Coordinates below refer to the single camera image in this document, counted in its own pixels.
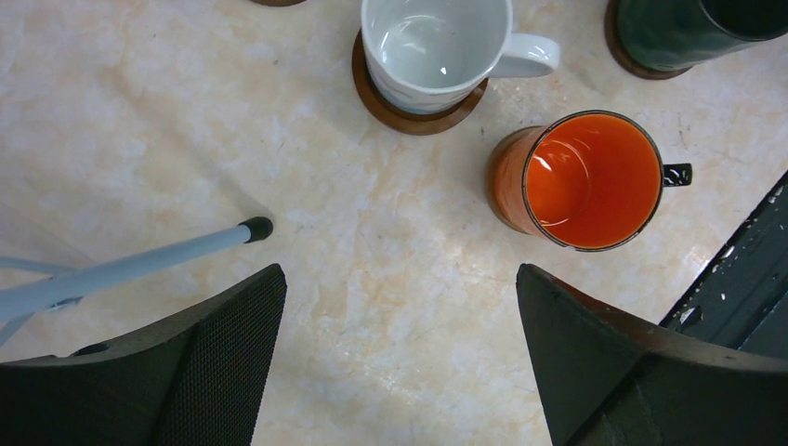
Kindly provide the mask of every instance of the white mug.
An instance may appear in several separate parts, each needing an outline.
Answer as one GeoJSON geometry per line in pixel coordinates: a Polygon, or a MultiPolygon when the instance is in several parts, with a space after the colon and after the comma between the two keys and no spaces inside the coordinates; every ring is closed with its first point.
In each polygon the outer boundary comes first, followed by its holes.
{"type": "Polygon", "coordinates": [[[361,38],[372,80],[392,105],[442,112],[485,77],[553,72],[560,46],[512,33],[511,0],[363,0],[361,38]]]}

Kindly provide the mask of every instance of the rubber tip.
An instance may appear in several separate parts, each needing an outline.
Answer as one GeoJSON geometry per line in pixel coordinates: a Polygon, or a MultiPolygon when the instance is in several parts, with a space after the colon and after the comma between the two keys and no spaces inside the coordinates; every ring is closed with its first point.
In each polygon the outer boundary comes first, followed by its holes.
{"type": "Polygon", "coordinates": [[[240,223],[238,226],[246,226],[252,232],[247,243],[259,242],[266,240],[273,232],[273,222],[264,216],[255,216],[240,223]]]}

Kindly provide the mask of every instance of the gray metal pole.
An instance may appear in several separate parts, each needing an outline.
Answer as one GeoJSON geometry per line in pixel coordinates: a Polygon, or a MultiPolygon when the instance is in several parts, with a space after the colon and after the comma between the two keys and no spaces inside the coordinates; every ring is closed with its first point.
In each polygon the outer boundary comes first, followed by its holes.
{"type": "Polygon", "coordinates": [[[78,269],[51,280],[0,290],[0,321],[10,321],[63,299],[109,288],[216,251],[250,242],[252,231],[243,224],[230,230],[171,244],[109,263],[78,269]]]}
{"type": "Polygon", "coordinates": [[[23,258],[15,257],[0,257],[0,268],[21,269],[23,271],[40,272],[42,274],[63,274],[64,272],[76,271],[74,267],[64,267],[62,265],[53,265],[51,263],[33,262],[23,258]]]}

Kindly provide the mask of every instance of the wooden coaster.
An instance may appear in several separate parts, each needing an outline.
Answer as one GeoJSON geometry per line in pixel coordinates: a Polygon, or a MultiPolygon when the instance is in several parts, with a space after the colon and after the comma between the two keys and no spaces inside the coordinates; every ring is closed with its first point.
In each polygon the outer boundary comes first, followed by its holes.
{"type": "Polygon", "coordinates": [[[361,31],[353,44],[352,69],[356,91],[372,116],[388,127],[408,135],[435,135],[460,124],[476,108],[487,89],[485,79],[458,104],[434,114],[414,114],[398,109],[380,94],[370,77],[361,31]]]}
{"type": "Polygon", "coordinates": [[[291,7],[292,5],[298,5],[299,3],[304,3],[307,0],[252,0],[252,1],[264,7],[291,7]]]}
{"type": "Polygon", "coordinates": [[[517,232],[522,232],[523,234],[527,234],[528,232],[525,232],[524,230],[520,230],[512,226],[512,224],[509,223],[509,221],[504,218],[504,213],[501,211],[501,207],[498,206],[498,201],[495,200],[495,197],[493,195],[493,181],[495,180],[495,178],[492,175],[493,172],[491,168],[494,165],[498,164],[498,159],[501,158],[501,155],[503,155],[506,152],[506,149],[508,149],[509,147],[512,146],[512,144],[519,141],[521,138],[525,137],[526,135],[528,135],[533,130],[536,130],[539,127],[540,125],[532,125],[530,127],[521,128],[520,130],[517,130],[514,133],[509,134],[508,137],[503,138],[501,142],[499,142],[498,145],[495,146],[495,149],[492,149],[492,152],[490,153],[490,157],[487,158],[487,166],[484,169],[484,194],[487,195],[487,203],[490,205],[490,209],[492,209],[492,213],[495,214],[495,216],[497,216],[498,219],[501,220],[505,225],[507,225],[513,230],[516,230],[517,232]]]}
{"type": "Polygon", "coordinates": [[[641,79],[647,79],[650,81],[663,81],[666,79],[672,79],[676,76],[679,76],[680,74],[684,74],[685,72],[689,71],[690,68],[692,68],[688,67],[672,72],[661,72],[659,70],[653,70],[643,66],[632,59],[626,52],[626,49],[624,49],[624,44],[622,44],[621,37],[618,34],[617,18],[618,6],[620,4],[621,0],[610,0],[610,2],[608,2],[608,8],[605,11],[605,41],[608,43],[608,49],[611,51],[613,58],[616,60],[616,62],[618,62],[619,65],[621,65],[621,68],[641,79]]]}

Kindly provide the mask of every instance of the marble table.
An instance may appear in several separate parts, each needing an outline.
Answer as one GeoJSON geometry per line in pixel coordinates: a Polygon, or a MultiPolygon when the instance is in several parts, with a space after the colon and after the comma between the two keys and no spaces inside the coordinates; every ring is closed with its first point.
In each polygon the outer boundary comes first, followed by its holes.
{"type": "Polygon", "coordinates": [[[785,39],[647,82],[605,47],[604,0],[517,1],[516,28],[557,40],[560,69],[491,81],[467,120],[418,138],[356,95],[360,3],[6,0],[3,255],[86,266],[257,214],[276,230],[36,315],[0,361],[70,354],[279,262],[289,292],[254,444],[547,444],[519,265],[658,321],[788,168],[785,39]],[[693,163],[693,186],[606,253],[505,227],[482,187],[495,143],[595,108],[693,163]]]}

